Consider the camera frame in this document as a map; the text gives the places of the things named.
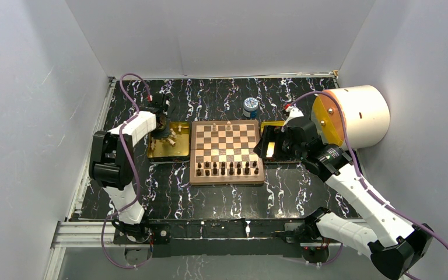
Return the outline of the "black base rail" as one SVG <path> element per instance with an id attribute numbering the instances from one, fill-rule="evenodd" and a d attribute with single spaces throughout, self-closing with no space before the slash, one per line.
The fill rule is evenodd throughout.
<path id="1" fill-rule="evenodd" d="M 148 219 L 140 225 L 118 220 L 114 244 L 146 247 L 150 256 L 280 256 L 326 265 L 340 243 L 309 230 L 303 219 Z"/>

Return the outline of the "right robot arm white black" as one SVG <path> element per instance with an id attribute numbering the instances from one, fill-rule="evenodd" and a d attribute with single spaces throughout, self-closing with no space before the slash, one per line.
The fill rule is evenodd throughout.
<path id="1" fill-rule="evenodd" d="M 375 192 L 361 175 L 348 151 L 324 143 L 315 123 L 293 107 L 283 126 L 265 125 L 254 148 L 260 158 L 267 157 L 274 144 L 274 160 L 298 160 L 341 194 L 367 223 L 361 226 L 319 207 L 306 216 L 293 232 L 314 242 L 334 239 L 366 256 L 388 279 L 400 279 L 426 253 L 432 236 L 394 212 L 389 202 Z"/>

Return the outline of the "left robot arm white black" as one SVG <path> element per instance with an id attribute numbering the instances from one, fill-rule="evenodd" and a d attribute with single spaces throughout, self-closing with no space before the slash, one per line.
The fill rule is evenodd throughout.
<path id="1" fill-rule="evenodd" d="M 139 203 L 139 191 L 132 185 L 133 180 L 139 182 L 134 148 L 149 134 L 156 139 L 169 136 L 169 107 L 168 96 L 153 94 L 148 97 L 147 106 L 127 121 L 93 136 L 89 177 L 108 194 L 119 222 L 130 225 L 128 235 L 137 243 L 150 238 L 151 227 L 142 221 L 145 210 Z"/>

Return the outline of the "gold tin tray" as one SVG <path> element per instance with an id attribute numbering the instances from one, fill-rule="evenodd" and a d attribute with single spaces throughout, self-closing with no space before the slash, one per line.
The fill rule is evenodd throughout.
<path id="1" fill-rule="evenodd" d="M 154 139 L 153 132 L 149 134 L 147 157 L 151 163 L 187 162 L 190 159 L 190 123 L 171 122 L 171 135 L 176 144 L 174 147 L 166 142 L 166 138 Z"/>
<path id="2" fill-rule="evenodd" d="M 284 121 L 263 121 L 260 125 L 261 132 L 264 132 L 265 126 L 267 125 L 282 127 L 284 125 Z"/>

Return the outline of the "wooden chess board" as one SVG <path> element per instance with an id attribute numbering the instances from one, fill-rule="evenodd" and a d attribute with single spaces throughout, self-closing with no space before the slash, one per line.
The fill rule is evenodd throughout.
<path id="1" fill-rule="evenodd" d="M 260 140 L 260 125 L 257 120 L 230 120 L 232 129 L 226 130 L 228 121 L 194 121 L 191 123 L 190 139 L 190 184 L 193 186 L 219 185 L 259 185 L 265 183 L 265 169 L 261 158 L 253 151 Z M 212 124 L 217 125 L 217 131 L 212 130 Z M 213 163 L 217 163 L 218 173 L 213 175 Z M 226 174 L 221 175 L 221 163 L 225 162 Z M 229 163 L 234 163 L 234 175 L 229 175 Z M 241 174 L 236 174 L 236 163 L 241 162 Z M 244 174 L 245 162 L 249 162 L 250 174 Z"/>

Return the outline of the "right gold tin tray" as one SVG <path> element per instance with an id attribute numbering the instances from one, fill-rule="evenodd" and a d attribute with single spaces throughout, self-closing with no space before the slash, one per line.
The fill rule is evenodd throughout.
<path id="1" fill-rule="evenodd" d="M 263 121 L 260 125 L 261 132 L 264 132 L 265 126 L 267 125 L 282 127 L 284 125 L 284 121 Z"/>

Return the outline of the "blue white small jar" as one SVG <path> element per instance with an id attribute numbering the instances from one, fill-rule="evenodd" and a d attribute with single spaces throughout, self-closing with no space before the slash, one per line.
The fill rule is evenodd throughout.
<path id="1" fill-rule="evenodd" d="M 255 119 L 257 110 L 259 108 L 259 101 L 254 97 L 248 97 L 243 100 L 243 115 L 248 119 Z"/>

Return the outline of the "left gold tin tray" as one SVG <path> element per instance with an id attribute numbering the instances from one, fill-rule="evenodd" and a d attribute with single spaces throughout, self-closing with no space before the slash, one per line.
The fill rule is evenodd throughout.
<path id="1" fill-rule="evenodd" d="M 153 132 L 149 134 L 147 157 L 151 163 L 187 162 L 190 159 L 190 123 L 171 122 L 171 135 L 176 144 L 174 147 L 166 142 L 166 138 L 154 139 Z"/>

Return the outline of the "white cylinder orange lid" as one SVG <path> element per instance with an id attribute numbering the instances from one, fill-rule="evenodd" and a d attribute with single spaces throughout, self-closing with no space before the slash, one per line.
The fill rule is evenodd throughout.
<path id="1" fill-rule="evenodd" d="M 341 116 L 344 116 L 352 149 L 373 146 L 384 138 L 390 125 L 390 112 L 384 97 L 375 87 L 363 85 L 324 92 L 339 103 L 341 110 L 323 94 L 315 98 L 311 119 L 317 125 L 323 142 L 347 149 Z"/>

